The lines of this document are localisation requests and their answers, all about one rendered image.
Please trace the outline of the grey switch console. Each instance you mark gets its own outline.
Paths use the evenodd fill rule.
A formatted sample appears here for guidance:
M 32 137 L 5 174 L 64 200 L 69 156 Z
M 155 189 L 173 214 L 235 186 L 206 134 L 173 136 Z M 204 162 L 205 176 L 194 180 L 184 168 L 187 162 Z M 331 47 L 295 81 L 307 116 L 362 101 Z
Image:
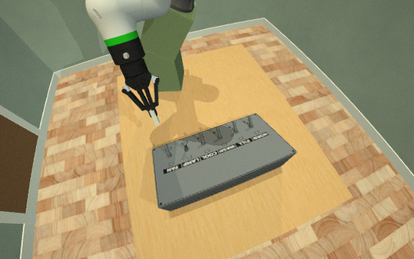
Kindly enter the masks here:
M 296 153 L 256 113 L 158 146 L 152 149 L 157 206 L 192 204 L 279 168 Z

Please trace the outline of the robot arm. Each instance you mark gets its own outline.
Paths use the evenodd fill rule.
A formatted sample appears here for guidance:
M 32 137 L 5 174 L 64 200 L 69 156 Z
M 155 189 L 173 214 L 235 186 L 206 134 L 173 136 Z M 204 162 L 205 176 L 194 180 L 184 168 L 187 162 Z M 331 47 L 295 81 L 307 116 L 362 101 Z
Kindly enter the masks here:
M 145 56 L 135 24 L 163 17 L 172 8 L 191 13 L 194 0 L 85 0 L 115 65 L 130 65 Z

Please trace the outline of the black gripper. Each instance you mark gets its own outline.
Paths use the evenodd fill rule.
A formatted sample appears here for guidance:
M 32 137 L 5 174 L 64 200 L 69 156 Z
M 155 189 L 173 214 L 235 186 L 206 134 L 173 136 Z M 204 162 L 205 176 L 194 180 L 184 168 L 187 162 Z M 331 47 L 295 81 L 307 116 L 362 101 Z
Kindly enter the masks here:
M 120 65 L 120 69 L 125 78 L 125 86 L 122 87 L 121 92 L 126 94 L 142 111 L 147 110 L 156 126 L 160 125 L 160 121 L 157 117 L 157 111 L 155 109 L 155 107 L 159 105 L 158 84 L 160 78 L 158 76 L 155 77 L 151 75 L 146 67 L 146 63 L 143 58 L 141 58 L 141 60 L 138 62 L 130 65 Z M 151 94 L 148 88 L 151 79 L 154 83 L 154 103 L 151 99 Z M 133 92 L 131 92 L 130 88 L 138 92 L 143 103 L 136 97 Z M 147 101 L 142 89 L 144 89 L 149 102 Z

